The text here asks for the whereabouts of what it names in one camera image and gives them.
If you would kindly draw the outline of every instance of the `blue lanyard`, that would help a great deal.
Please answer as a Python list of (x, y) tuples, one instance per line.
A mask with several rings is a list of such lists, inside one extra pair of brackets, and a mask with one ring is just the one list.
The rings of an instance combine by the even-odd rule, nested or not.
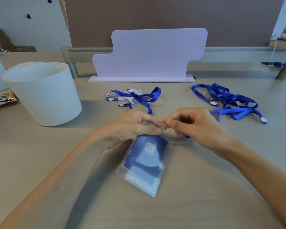
[[(206, 88), (210, 93), (210, 97), (207, 99), (200, 92), (198, 92), (196, 88)], [(206, 84), (196, 84), (192, 86), (192, 91), (200, 99), (215, 107), (219, 107), (219, 104), (217, 104), (215, 101), (220, 101), (222, 103), (223, 106), (221, 108), (210, 111), (210, 114), (218, 113), (217, 121), (219, 120), (220, 115), (230, 115), (234, 120), (239, 121), (249, 114), (256, 114), (259, 116), (262, 123), (267, 124), (267, 120), (259, 111), (256, 110), (258, 105), (255, 100), (242, 95), (233, 95), (230, 93), (228, 88), (222, 87), (216, 83), (212, 84), (212, 86)], [(253, 103), (255, 105), (253, 107), (249, 107), (249, 103)]]
[[(159, 88), (159, 87), (156, 87), (150, 94), (143, 94), (143, 95), (136, 94), (132, 89), (127, 89), (127, 91), (129, 92), (129, 94), (128, 93), (124, 93), (124, 92), (120, 92), (120, 91), (117, 91), (117, 90), (111, 90), (108, 93), (108, 95), (106, 96), (106, 100), (107, 101), (117, 101), (117, 100), (119, 100), (118, 98), (108, 98), (108, 96), (112, 92), (116, 93), (118, 96), (133, 97), (139, 103), (141, 103), (142, 105), (147, 107), (148, 114), (152, 114), (153, 111), (152, 111), (152, 109), (151, 109), (151, 107), (149, 106), (148, 103), (155, 102), (159, 98), (159, 96), (161, 94), (161, 88)], [(125, 103), (125, 104), (119, 104), (119, 107), (128, 106), (129, 109), (132, 109), (131, 105), (132, 105), (132, 103), (128, 102), (128, 103)]]

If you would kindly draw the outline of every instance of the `panda snack bag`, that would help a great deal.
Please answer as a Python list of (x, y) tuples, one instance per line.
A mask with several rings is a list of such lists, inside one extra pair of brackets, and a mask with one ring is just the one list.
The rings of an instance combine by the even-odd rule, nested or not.
[(15, 102), (18, 99), (11, 90), (0, 92), (0, 105)]

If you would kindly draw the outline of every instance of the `white container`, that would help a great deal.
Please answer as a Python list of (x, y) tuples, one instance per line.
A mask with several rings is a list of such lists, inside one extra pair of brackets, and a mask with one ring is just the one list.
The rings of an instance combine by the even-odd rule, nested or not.
[(3, 79), (42, 126), (61, 125), (82, 111), (69, 66), (27, 62), (7, 70)]

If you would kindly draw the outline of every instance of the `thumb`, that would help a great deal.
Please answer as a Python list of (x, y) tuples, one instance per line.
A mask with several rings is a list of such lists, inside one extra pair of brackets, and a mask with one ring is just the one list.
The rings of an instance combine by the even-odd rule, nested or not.
[(165, 123), (172, 129), (178, 132), (182, 132), (186, 135), (191, 136), (193, 134), (193, 127), (194, 125), (186, 124), (181, 121), (173, 120), (173, 119), (166, 119)]
[(162, 130), (154, 125), (141, 125), (137, 124), (137, 133), (138, 135), (141, 134), (148, 134), (148, 135), (158, 135), (162, 132)]

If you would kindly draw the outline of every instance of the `person's right hand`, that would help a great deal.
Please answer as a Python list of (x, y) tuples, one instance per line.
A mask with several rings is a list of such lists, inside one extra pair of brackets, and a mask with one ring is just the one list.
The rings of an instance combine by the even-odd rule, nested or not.
[(176, 134), (186, 134), (203, 147), (224, 157), (223, 151), (228, 150), (237, 141), (206, 108), (180, 108), (163, 120)]

